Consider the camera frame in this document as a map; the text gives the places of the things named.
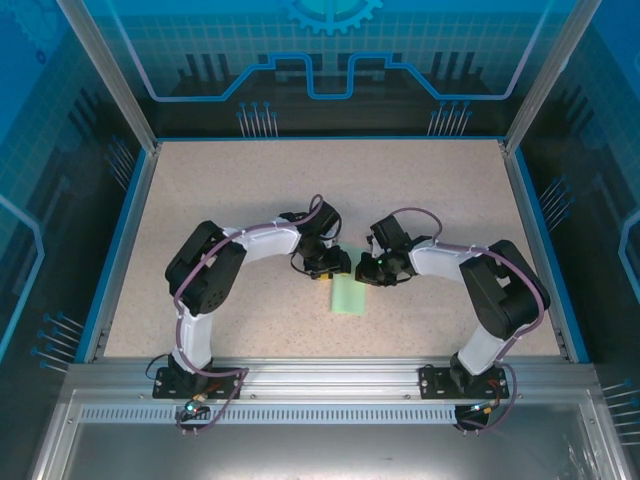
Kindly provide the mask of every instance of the green block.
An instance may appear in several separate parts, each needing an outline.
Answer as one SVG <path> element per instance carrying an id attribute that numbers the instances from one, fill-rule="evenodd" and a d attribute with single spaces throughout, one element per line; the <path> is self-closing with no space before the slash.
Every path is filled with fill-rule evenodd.
<path id="1" fill-rule="evenodd" d="M 360 263 L 360 255 L 364 250 L 344 243 L 340 247 L 351 258 L 351 274 L 335 275 L 332 280 L 331 311 L 363 315 L 366 298 L 366 285 L 356 282 L 356 265 Z"/>

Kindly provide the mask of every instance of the blue border trim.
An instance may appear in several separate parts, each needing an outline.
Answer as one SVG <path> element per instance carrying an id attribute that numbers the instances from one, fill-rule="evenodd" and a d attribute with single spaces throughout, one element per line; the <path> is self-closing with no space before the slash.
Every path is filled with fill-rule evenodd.
<path id="1" fill-rule="evenodd" d="M 100 306 L 102 305 L 102 301 L 104 300 L 107 284 L 109 283 L 109 277 L 111 277 L 111 270 L 113 269 L 116 254 L 118 253 L 118 249 L 120 248 L 120 243 L 122 241 L 124 226 L 127 223 L 127 219 L 129 218 L 131 204 L 133 203 L 133 197 L 136 193 L 136 189 L 138 188 L 138 183 L 140 182 L 140 176 L 142 174 L 142 168 L 146 164 L 146 161 L 147 152 L 142 149 L 140 151 L 140 155 L 138 155 L 136 168 L 133 170 L 133 176 L 131 177 L 131 182 L 129 183 L 127 195 L 124 197 L 124 203 L 122 204 L 122 210 L 120 211 L 120 216 L 118 217 L 116 229 L 113 232 L 111 245 L 109 246 L 109 251 L 107 252 L 107 258 L 105 259 L 104 267 L 102 267 L 102 273 L 100 274 L 100 280 L 98 281 L 98 286 L 96 287 L 96 293 L 93 296 L 93 302 L 91 302 L 91 309 L 89 310 L 87 322 L 84 326 L 82 337 L 80 338 L 78 350 L 76 351 L 76 356 L 74 359 L 75 363 L 84 363 L 85 355 L 87 354 L 87 351 L 91 346 L 91 337 L 93 336 L 93 330 L 96 328 L 96 322 L 98 321 L 98 312 L 100 311 Z"/>
<path id="2" fill-rule="evenodd" d="M 536 224 L 538 226 L 538 231 L 540 232 L 540 238 L 542 239 L 542 247 L 544 248 L 545 255 L 549 259 L 551 274 L 553 275 L 553 279 L 556 282 L 558 295 L 560 297 L 560 303 L 562 304 L 562 309 L 564 310 L 564 314 L 567 319 L 567 327 L 569 328 L 569 335 L 571 336 L 571 342 L 573 343 L 576 356 L 578 357 L 578 362 L 589 363 L 591 360 L 589 359 L 589 354 L 587 353 L 587 348 L 585 347 L 584 340 L 582 338 L 582 333 L 580 332 L 580 327 L 578 326 L 578 320 L 573 310 L 573 305 L 571 305 L 571 300 L 569 299 L 569 292 L 567 291 L 567 286 L 564 283 L 564 278 L 562 278 L 562 272 L 560 271 L 558 258 L 556 257 L 555 250 L 553 249 L 553 244 L 551 243 L 551 237 L 549 236 L 549 231 L 547 230 L 547 226 L 544 223 L 544 217 L 542 216 L 540 203 L 538 203 L 538 197 L 536 196 L 536 192 L 533 188 L 533 182 L 531 181 L 531 176 L 529 175 L 529 169 L 527 168 L 527 165 L 524 161 L 524 156 L 522 155 L 522 151 L 520 150 L 520 147 L 518 147 L 515 153 L 516 153 L 516 160 L 518 162 L 518 168 L 522 173 L 524 187 L 525 187 L 527 196 L 529 197 L 529 201 L 531 202 L 533 215 L 534 215 Z"/>
<path id="3" fill-rule="evenodd" d="M 622 267 L 627 274 L 627 278 L 629 279 L 631 288 L 633 288 L 633 293 L 636 294 L 636 299 L 638 300 L 638 303 L 640 303 L 640 282 L 638 282 L 638 277 L 636 277 L 636 273 L 633 271 L 633 267 L 631 266 L 631 262 L 629 261 L 629 257 L 627 256 L 629 232 L 631 231 L 631 228 L 638 222 L 640 222 L 640 209 L 629 215 L 622 225 L 622 232 L 620 233 L 620 245 L 618 246 L 618 257 L 620 257 Z"/>
<path id="4" fill-rule="evenodd" d="M 24 283 L 24 287 L 22 287 L 22 292 L 20 293 L 20 297 L 18 297 L 18 302 L 13 309 L 7 328 L 2 334 L 2 340 L 0 341 L 0 363 L 2 363 L 5 353 L 7 353 L 9 343 L 11 342 L 11 337 L 13 337 L 13 334 L 16 331 L 18 321 L 22 316 L 22 311 L 24 310 L 29 294 L 31 293 L 31 289 L 33 288 L 33 284 L 36 281 L 38 272 L 40 271 L 40 267 L 44 261 L 44 242 L 42 241 L 40 225 L 38 225 L 38 222 L 32 218 L 31 215 L 26 211 L 20 210 L 4 195 L 0 195 L 0 206 L 9 210 L 9 212 L 13 214 L 23 225 L 31 230 L 31 233 L 33 233 L 33 240 L 36 244 L 36 251 L 38 253 L 33 265 L 31 266 L 31 270 L 29 271 L 29 276 Z"/>
<path id="5" fill-rule="evenodd" d="M 504 135 L 487 135 L 472 137 L 429 137 L 426 135 L 392 135 L 392 136 L 345 136 L 345 137 L 159 137 L 159 142 L 259 142 L 265 140 L 504 140 Z"/>
<path id="6" fill-rule="evenodd" d="M 278 60 L 302 60 L 305 63 L 305 71 L 307 78 L 307 93 L 310 98 L 314 100 L 346 100 L 353 95 L 354 91 L 354 83 L 355 83 L 355 63 L 359 59 L 382 59 L 384 60 L 384 68 L 389 70 L 406 70 L 410 75 L 412 75 L 415 80 L 427 91 L 429 92 L 433 98 L 436 100 L 505 100 L 511 96 L 511 93 L 516 87 L 518 79 L 520 78 L 520 74 L 524 70 L 524 67 L 529 59 L 529 55 L 531 54 L 542 27 L 544 26 L 547 16 L 551 11 L 556 0 L 549 0 L 549 3 L 543 10 L 540 15 L 540 19 L 531 34 L 531 38 L 527 43 L 526 48 L 522 53 L 522 58 L 518 62 L 516 69 L 511 77 L 507 90 L 503 94 L 443 94 L 438 92 L 431 83 L 420 73 L 420 71 L 416 68 L 416 66 L 409 62 L 396 62 L 393 60 L 393 52 L 356 52 L 353 53 L 347 62 L 347 88 L 344 93 L 316 93 L 313 79 L 313 62 L 311 57 L 305 52 L 280 52 L 280 53 L 269 53 L 267 54 L 267 63 L 264 64 L 251 64 L 249 65 L 239 76 L 236 78 L 231 85 L 224 91 L 222 95 L 208 95 L 208 96 L 180 96 L 180 97 L 166 97 L 158 95 L 153 85 L 151 84 L 151 80 L 147 75 L 144 67 L 142 66 L 142 61 L 138 56 L 135 47 L 133 46 L 133 42 L 129 38 L 124 25 L 122 24 L 122 20 L 118 15 L 115 6 L 112 0 L 106 0 L 107 6 L 111 11 L 113 16 L 113 20 L 116 24 L 116 28 L 119 30 L 120 35 L 122 35 L 122 39 L 125 42 L 127 50 L 129 51 L 129 55 L 138 70 L 140 78 L 144 83 L 149 96 L 159 103 L 172 103 L 172 102 L 224 102 L 244 83 L 244 81 L 251 76 L 253 72 L 256 71 L 265 71 L 265 70 L 276 70 L 276 62 Z"/>

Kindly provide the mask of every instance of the metal enclosure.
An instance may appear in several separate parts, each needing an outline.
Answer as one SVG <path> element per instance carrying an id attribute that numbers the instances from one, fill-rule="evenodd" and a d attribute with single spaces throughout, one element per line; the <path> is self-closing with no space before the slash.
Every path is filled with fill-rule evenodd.
<path id="1" fill-rule="evenodd" d="M 634 478 L 637 5 L 24 3 L 0 9 L 7 478 Z M 185 440 L 148 359 L 100 358 L 158 139 L 425 135 L 505 141 L 552 295 L 564 355 L 514 363 L 503 428 L 464 436 L 420 400 L 446 358 L 236 358 L 240 400 Z"/>

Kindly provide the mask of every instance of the vent slot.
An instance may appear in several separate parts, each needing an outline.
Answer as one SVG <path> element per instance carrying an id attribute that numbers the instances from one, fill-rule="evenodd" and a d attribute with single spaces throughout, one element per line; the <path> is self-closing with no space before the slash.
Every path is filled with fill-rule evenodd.
<path id="1" fill-rule="evenodd" d="M 204 424 L 220 405 L 210 405 L 201 419 Z M 84 405 L 81 423 L 173 424 L 176 405 Z M 231 405 L 221 424 L 263 425 L 416 425 L 455 423 L 453 405 Z"/>

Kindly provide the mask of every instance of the gear graphic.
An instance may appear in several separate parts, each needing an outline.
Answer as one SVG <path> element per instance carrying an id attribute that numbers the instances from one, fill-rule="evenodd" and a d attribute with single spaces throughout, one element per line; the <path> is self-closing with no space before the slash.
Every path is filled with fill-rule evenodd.
<path id="1" fill-rule="evenodd" d="M 39 50 L 58 32 L 58 10 L 54 0 L 1 0 L 0 12 L 13 14 L 15 22 Z"/>
<path id="2" fill-rule="evenodd" d="M 374 8 L 382 7 L 382 0 L 283 0 L 282 4 L 289 20 L 297 20 L 300 28 L 333 35 L 336 30 L 345 34 L 349 28 L 360 28 L 362 20 L 373 18 Z"/>

